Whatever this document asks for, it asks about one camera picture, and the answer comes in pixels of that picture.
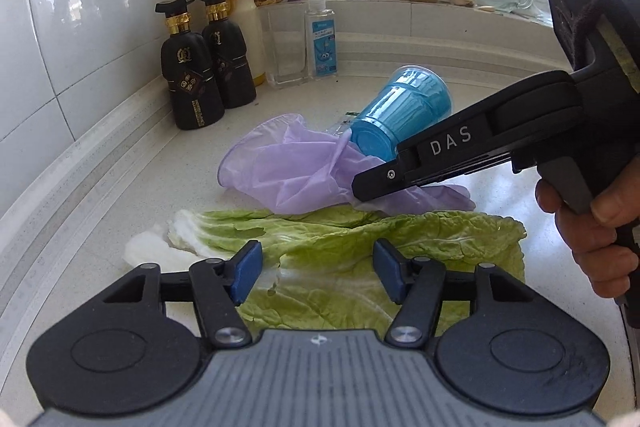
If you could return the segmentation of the right human hand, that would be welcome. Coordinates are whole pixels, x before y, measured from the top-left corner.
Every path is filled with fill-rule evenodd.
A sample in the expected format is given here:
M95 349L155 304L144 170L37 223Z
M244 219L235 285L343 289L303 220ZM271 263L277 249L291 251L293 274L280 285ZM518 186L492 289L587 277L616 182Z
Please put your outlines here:
M556 228L593 291L602 298L623 296L639 258L631 249L616 243L616 230L639 218L639 161L634 160L593 199L590 211L583 215L566 207L558 192L544 180L537 183L536 199L542 211L554 216Z

